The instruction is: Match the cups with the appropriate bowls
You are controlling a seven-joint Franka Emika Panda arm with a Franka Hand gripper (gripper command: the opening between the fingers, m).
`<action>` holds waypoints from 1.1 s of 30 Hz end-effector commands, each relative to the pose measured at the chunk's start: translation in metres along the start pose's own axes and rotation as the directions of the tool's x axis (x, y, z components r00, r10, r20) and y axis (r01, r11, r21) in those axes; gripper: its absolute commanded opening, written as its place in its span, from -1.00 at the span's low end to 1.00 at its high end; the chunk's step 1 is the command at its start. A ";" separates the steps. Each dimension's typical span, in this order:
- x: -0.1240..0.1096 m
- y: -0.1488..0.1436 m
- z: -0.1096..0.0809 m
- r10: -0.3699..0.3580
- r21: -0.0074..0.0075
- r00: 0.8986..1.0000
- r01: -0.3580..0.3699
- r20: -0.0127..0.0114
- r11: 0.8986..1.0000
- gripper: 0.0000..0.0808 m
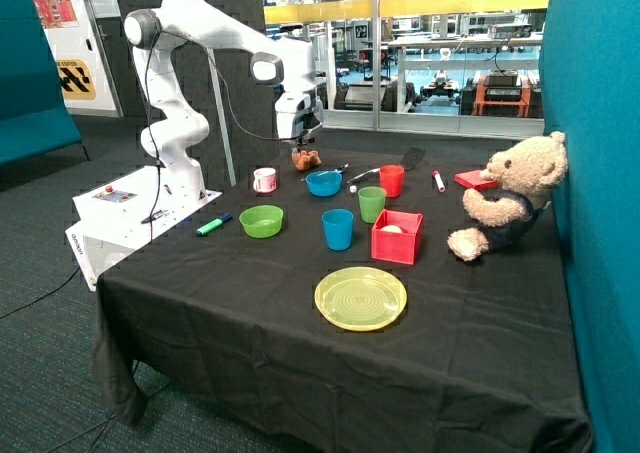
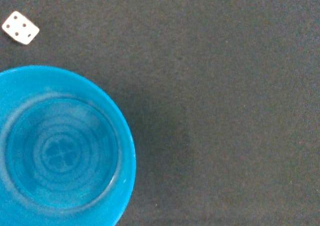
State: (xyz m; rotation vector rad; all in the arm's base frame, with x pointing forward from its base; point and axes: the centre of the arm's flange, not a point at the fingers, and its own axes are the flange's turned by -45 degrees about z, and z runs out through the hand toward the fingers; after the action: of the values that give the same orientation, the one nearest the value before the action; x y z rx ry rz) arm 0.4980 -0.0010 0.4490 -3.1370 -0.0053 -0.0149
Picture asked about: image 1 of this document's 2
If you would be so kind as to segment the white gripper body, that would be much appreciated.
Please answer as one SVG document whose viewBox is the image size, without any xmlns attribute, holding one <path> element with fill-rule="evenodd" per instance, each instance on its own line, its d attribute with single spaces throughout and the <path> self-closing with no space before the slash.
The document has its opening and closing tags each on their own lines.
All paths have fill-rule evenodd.
<svg viewBox="0 0 640 453">
<path fill-rule="evenodd" d="M 323 103 L 315 92 L 284 92 L 275 103 L 279 140 L 300 140 L 319 132 L 324 122 Z"/>
</svg>

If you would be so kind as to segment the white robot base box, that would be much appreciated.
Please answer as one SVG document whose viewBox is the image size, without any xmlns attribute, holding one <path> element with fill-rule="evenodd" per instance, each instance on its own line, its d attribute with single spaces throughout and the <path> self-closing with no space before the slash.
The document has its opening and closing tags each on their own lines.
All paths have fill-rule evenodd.
<svg viewBox="0 0 640 453">
<path fill-rule="evenodd" d="M 144 166 L 73 198 L 79 221 L 66 230 L 89 290 L 98 277 L 151 240 L 164 234 L 221 193 L 188 191 L 172 181 L 165 168 Z M 142 224 L 153 212 L 163 218 Z"/>
</svg>

